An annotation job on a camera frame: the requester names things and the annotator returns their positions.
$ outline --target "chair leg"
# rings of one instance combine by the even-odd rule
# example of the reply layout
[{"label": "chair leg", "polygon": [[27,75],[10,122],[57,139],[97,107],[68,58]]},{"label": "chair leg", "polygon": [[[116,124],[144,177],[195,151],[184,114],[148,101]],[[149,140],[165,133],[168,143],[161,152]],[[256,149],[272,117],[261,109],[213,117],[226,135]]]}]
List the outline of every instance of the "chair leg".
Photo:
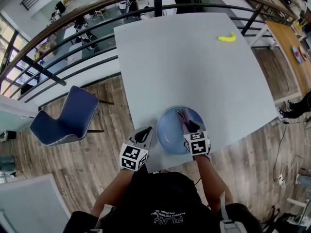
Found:
[{"label": "chair leg", "polygon": [[106,103],[106,104],[112,104],[112,105],[114,105],[114,103],[112,103],[112,102],[107,102],[107,101],[103,101],[103,100],[99,100],[99,103]]},{"label": "chair leg", "polygon": [[102,133],[105,132],[104,130],[88,130],[88,133]]}]

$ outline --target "wooden handrail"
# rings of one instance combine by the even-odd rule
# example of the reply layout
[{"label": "wooden handrail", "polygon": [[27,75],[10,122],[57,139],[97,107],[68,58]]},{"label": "wooden handrail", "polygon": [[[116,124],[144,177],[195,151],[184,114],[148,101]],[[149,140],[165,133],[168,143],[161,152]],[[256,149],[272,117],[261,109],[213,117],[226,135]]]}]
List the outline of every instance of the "wooden handrail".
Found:
[{"label": "wooden handrail", "polygon": [[[75,18],[79,16],[83,16],[85,14],[88,14],[90,12],[93,12],[95,10],[98,10],[100,8],[109,6],[111,4],[117,3],[119,1],[124,0],[99,0],[98,2],[92,3],[87,6],[82,6],[80,8],[77,8],[70,13],[66,14],[65,16],[61,17],[56,22],[50,24],[48,27],[46,27],[44,30],[42,30],[39,34],[37,34],[26,46],[23,47],[21,51],[17,54],[17,56],[9,63],[9,65],[6,67],[4,72],[0,76],[0,83],[5,79],[6,75],[11,71],[11,69],[23,58],[24,55],[29,53],[34,47],[36,47],[40,42],[42,42],[45,38],[49,37],[54,32],[58,31],[62,27],[68,25],[70,22],[72,22]],[[255,2],[258,2],[260,4],[267,5],[271,8],[277,9],[290,17],[297,19],[296,15],[292,12],[277,6],[274,3],[271,3],[267,0],[252,0]]]}]

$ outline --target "chair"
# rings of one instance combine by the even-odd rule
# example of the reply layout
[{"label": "chair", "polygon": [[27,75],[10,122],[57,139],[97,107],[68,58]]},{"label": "chair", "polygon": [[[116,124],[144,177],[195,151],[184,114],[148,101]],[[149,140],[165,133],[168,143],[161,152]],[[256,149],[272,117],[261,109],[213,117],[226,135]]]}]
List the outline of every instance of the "chair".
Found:
[{"label": "chair", "polygon": [[80,141],[86,133],[103,130],[88,130],[99,103],[114,104],[99,100],[93,94],[72,86],[58,119],[40,111],[30,125],[30,130],[45,146]]},{"label": "chair", "polygon": [[108,16],[106,9],[95,10],[95,15],[97,15],[98,19],[99,19],[99,17],[103,17],[103,19],[105,20],[104,14],[106,14]]}]

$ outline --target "person's left arm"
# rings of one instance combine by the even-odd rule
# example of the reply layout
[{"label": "person's left arm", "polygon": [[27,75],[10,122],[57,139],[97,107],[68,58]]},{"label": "person's left arm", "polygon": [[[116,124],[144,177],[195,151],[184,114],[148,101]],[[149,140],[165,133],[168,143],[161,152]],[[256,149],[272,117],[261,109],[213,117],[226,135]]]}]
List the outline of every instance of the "person's left arm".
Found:
[{"label": "person's left arm", "polygon": [[91,215],[99,217],[105,204],[117,206],[125,195],[127,188],[132,180],[134,171],[129,169],[121,170],[110,185],[97,198]]}]

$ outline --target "person's right arm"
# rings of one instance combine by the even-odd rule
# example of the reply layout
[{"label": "person's right arm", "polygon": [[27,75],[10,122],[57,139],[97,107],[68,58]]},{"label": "person's right arm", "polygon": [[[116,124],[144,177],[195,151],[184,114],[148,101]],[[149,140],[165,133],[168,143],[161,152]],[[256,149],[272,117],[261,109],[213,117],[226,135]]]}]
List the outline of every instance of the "person's right arm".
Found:
[{"label": "person's right arm", "polygon": [[220,196],[222,193],[225,192],[226,205],[233,203],[231,192],[207,157],[196,155],[194,158],[199,167],[205,197],[212,212],[217,214],[221,208]]}]

